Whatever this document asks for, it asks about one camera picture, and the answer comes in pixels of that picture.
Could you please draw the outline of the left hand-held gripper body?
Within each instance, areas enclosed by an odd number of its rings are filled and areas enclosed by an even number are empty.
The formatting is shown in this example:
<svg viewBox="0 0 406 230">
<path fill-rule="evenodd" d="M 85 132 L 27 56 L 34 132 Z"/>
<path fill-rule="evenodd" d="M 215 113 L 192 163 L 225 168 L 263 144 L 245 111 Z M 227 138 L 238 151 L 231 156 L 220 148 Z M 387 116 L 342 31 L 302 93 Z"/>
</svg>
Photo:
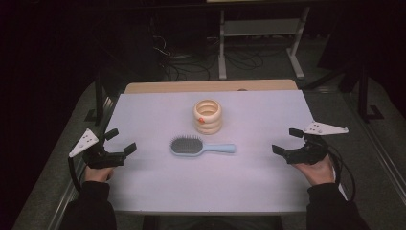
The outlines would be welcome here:
<svg viewBox="0 0 406 230">
<path fill-rule="evenodd" d="M 108 152 L 104 148 L 105 141 L 103 136 L 99 138 L 90 128 L 87 128 L 69 152 L 68 157 L 74 158 L 82 154 L 84 163 L 91 169 L 122 166 L 126 159 L 124 152 Z"/>
</svg>

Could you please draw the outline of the light blue hairbrush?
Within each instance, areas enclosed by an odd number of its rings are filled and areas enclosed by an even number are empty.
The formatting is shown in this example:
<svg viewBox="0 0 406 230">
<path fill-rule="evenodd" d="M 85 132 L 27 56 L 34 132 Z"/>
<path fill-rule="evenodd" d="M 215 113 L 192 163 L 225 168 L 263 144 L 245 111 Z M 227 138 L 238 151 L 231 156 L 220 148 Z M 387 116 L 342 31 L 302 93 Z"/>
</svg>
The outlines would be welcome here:
<svg viewBox="0 0 406 230">
<path fill-rule="evenodd" d="M 206 151 L 234 153 L 234 144 L 205 144 L 198 136 L 179 136 L 170 142 L 170 150 L 174 155 L 182 157 L 199 156 Z"/>
</svg>

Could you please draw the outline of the black metal stand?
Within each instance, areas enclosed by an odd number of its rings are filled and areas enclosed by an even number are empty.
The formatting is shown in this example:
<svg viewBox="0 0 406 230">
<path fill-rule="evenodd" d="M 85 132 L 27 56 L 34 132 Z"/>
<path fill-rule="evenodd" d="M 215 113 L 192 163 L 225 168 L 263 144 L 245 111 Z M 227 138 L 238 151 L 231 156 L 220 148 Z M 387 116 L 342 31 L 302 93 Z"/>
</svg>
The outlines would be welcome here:
<svg viewBox="0 0 406 230">
<path fill-rule="evenodd" d="M 109 97 L 104 90 L 102 77 L 99 72 L 95 73 L 94 89 L 95 107 L 87 112 L 85 122 L 93 122 L 95 126 L 98 126 L 102 122 L 104 111 L 106 108 L 106 102 L 109 100 Z"/>
<path fill-rule="evenodd" d="M 366 72 L 365 65 L 359 67 L 359 82 L 358 82 L 358 114 L 365 123 L 370 120 L 383 120 L 384 116 L 376 105 L 368 104 L 368 86 L 369 76 Z"/>
</svg>

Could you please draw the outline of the cream ringed holder cup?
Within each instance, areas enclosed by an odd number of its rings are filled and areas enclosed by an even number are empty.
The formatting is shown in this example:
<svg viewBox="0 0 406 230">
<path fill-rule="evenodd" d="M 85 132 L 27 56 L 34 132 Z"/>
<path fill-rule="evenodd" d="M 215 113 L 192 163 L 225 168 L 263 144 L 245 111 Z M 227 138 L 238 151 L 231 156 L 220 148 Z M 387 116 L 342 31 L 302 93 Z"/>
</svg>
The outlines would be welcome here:
<svg viewBox="0 0 406 230">
<path fill-rule="evenodd" d="M 195 129 L 202 134 L 212 135 L 222 128 L 222 107 L 215 100 L 202 100 L 193 107 Z"/>
</svg>

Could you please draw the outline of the white table cover sheet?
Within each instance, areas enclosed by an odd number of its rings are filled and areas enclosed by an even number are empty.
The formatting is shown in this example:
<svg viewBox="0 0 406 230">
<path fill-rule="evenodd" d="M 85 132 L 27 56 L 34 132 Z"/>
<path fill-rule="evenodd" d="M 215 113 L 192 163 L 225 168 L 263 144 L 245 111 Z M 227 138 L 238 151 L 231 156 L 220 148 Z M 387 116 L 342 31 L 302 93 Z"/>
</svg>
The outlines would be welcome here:
<svg viewBox="0 0 406 230">
<path fill-rule="evenodd" d="M 233 144 L 233 153 L 179 157 L 169 144 L 194 135 L 193 107 L 214 99 L 223 126 L 206 144 Z M 118 211 L 143 214 L 287 214 L 308 203 L 304 176 L 274 154 L 273 146 L 297 149 L 292 127 L 313 120 L 299 90 L 123 94 L 110 127 L 119 131 L 109 151 L 137 149 L 116 169 L 109 200 Z"/>
</svg>

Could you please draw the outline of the white metal frame stand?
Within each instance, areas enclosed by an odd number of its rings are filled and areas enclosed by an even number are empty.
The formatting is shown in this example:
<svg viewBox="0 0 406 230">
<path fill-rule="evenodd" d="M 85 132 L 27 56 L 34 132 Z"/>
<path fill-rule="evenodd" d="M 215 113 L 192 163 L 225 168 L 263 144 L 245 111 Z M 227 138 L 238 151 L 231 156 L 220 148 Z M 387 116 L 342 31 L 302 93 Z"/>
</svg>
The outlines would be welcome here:
<svg viewBox="0 0 406 230">
<path fill-rule="evenodd" d="M 305 78 L 304 71 L 296 57 L 297 50 L 305 29 L 306 20 L 310 7 L 305 7 L 299 18 L 287 19 L 262 19 L 262 20 L 226 20 L 225 12 L 220 12 L 219 25 L 219 54 L 218 72 L 221 80 L 227 79 L 226 58 L 224 40 L 232 36 L 254 35 L 293 35 L 294 41 L 286 49 L 288 58 L 296 77 L 299 80 Z"/>
</svg>

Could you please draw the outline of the person's left hand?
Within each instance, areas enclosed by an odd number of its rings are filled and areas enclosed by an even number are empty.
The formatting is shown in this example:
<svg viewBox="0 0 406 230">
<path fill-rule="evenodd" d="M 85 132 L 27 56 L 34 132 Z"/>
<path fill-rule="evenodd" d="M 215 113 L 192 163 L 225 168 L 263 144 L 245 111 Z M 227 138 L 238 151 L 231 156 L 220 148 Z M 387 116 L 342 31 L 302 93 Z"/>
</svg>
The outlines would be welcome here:
<svg viewBox="0 0 406 230">
<path fill-rule="evenodd" d="M 91 169 L 90 167 L 86 167 L 84 180 L 103 183 L 109 180 L 113 173 L 113 168 Z"/>
</svg>

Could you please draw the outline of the wooden table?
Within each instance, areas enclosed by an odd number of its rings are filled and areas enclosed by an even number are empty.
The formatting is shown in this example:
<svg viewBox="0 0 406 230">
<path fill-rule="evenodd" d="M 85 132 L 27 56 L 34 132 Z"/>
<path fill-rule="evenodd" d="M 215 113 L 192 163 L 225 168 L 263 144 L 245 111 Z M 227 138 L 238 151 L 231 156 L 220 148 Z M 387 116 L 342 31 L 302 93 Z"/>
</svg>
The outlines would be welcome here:
<svg viewBox="0 0 406 230">
<path fill-rule="evenodd" d="M 220 91 L 269 91 L 298 90 L 293 80 L 204 80 L 133 82 L 125 88 L 125 94 L 220 92 Z"/>
</svg>

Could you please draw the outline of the person's right hand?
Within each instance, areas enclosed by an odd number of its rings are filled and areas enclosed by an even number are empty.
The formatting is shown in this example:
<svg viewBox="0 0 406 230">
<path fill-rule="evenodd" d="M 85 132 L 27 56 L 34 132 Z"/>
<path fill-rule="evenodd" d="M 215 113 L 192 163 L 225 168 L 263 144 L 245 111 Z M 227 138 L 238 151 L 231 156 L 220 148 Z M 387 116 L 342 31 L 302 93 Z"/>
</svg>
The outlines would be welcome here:
<svg viewBox="0 0 406 230">
<path fill-rule="evenodd" d="M 328 155 L 313 165 L 300 163 L 293 167 L 305 176 L 311 186 L 335 182 L 334 169 Z"/>
</svg>

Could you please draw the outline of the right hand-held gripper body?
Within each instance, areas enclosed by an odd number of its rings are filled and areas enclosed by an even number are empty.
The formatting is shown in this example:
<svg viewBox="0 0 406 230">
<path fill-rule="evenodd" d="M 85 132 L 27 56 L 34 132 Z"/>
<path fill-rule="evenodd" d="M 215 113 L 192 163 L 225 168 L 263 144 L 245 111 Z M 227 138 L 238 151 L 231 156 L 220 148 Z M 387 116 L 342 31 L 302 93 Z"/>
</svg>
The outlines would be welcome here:
<svg viewBox="0 0 406 230">
<path fill-rule="evenodd" d="M 287 164 L 305 163 L 313 165 L 323 160 L 328 154 L 328 144 L 323 136 L 349 132 L 347 127 L 332 126 L 315 121 L 300 130 L 304 133 L 304 145 L 299 149 L 286 151 L 285 160 Z"/>
</svg>

